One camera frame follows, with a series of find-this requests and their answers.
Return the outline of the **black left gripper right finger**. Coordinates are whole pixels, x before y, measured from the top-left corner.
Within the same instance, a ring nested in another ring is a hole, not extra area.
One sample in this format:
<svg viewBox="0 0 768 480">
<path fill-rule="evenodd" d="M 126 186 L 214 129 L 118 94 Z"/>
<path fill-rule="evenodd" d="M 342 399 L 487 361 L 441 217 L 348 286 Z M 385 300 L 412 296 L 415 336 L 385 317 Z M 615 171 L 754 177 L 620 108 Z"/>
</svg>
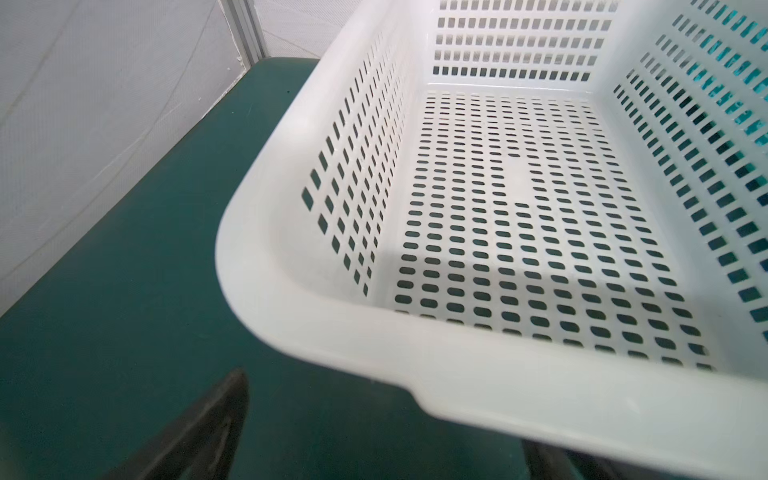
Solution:
<svg viewBox="0 0 768 480">
<path fill-rule="evenodd" d="M 623 479 L 610 462 L 531 440 L 522 441 L 531 479 Z"/>
</svg>

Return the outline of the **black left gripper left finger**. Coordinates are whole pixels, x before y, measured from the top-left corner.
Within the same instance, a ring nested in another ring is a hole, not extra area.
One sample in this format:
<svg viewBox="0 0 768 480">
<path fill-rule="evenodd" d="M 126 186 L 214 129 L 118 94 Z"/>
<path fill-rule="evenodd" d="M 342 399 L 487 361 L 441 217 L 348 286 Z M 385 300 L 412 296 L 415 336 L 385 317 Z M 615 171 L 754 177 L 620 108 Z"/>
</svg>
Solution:
<svg viewBox="0 0 768 480">
<path fill-rule="evenodd" d="M 230 371 L 106 479 L 226 479 L 249 405 L 241 368 Z"/>
</svg>

